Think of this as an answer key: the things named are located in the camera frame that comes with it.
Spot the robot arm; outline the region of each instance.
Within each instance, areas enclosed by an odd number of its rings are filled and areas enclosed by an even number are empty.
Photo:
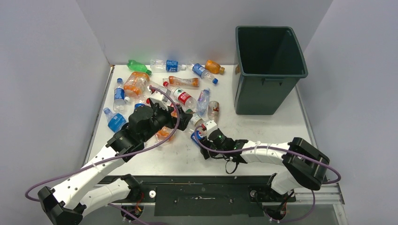
[[[233,140],[226,137],[212,120],[206,121],[202,125],[202,129],[205,131],[203,133],[206,136],[202,134],[199,141],[210,149],[223,151],[254,147],[252,150],[244,150],[239,153],[223,154],[224,157],[232,162],[237,164],[262,162],[285,166],[288,170],[271,176],[271,182],[269,183],[270,187],[280,195],[299,187],[310,190],[319,190],[321,188],[326,168],[292,154],[270,148],[276,147],[298,152],[328,165],[329,158],[302,138],[295,137],[292,142],[278,144]],[[218,155],[218,153],[208,151],[203,147],[201,147],[200,151],[205,159],[215,158]]]
[[[174,128],[177,118],[172,117],[174,108],[157,91],[150,97],[151,106],[141,106],[130,115],[129,122],[102,147],[101,151],[84,167],[92,168],[72,175],[64,182],[50,187],[43,187],[38,198],[43,211],[54,225],[77,225],[84,216],[99,207],[116,200],[129,198],[137,200],[140,183],[130,174],[114,182],[92,190],[92,188],[114,169],[128,162],[132,156],[114,159],[95,165],[99,161],[115,156],[123,156],[144,149],[144,143],[164,126]],[[180,114],[178,129],[185,130],[191,114],[186,114],[177,106]]]

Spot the blue bottle cap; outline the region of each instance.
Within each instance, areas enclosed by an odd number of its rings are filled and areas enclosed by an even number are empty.
[[[145,104],[142,104],[142,103],[135,104],[135,105],[134,105],[134,109],[136,109],[137,107],[140,107],[140,106],[142,106],[142,105],[145,105]]]

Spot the screw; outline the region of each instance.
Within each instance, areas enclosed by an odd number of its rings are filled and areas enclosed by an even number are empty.
[[[256,193],[257,193],[256,190],[252,190],[252,191],[250,192],[250,196],[251,196],[252,198],[254,198],[254,197],[256,197]]]
[[[150,191],[149,192],[149,197],[150,198],[154,198],[156,196],[156,192],[155,191]]]

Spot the white bottle cap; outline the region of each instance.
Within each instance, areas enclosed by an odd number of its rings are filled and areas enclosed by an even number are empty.
[[[131,98],[130,98],[130,97],[128,97],[128,96],[125,96],[125,97],[124,97],[124,101],[125,101],[127,104],[130,104],[130,103],[132,103],[132,100],[131,100]]]

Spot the blue label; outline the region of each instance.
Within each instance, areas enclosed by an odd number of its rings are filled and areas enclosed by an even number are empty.
[[[123,125],[126,123],[126,119],[120,114],[117,113],[108,123],[108,127],[111,128],[113,132],[118,132],[122,129]]]
[[[200,77],[202,77],[202,73],[203,71],[205,71],[206,68],[204,68],[201,64],[196,63],[193,67],[192,67],[192,71],[195,72],[197,75],[199,75]]]
[[[123,90],[123,88],[116,88],[115,89],[115,100],[116,99],[124,99],[124,90]]]
[[[192,139],[198,146],[200,146],[199,143],[198,143],[198,141],[196,141],[196,138],[194,137],[194,136],[195,136],[195,133],[198,134],[199,141],[203,139],[202,133],[199,132],[199,131],[197,130],[196,132],[193,132],[193,133],[191,134],[191,139]]]
[[[178,62],[174,60],[166,61],[166,71],[168,72],[177,72]]]

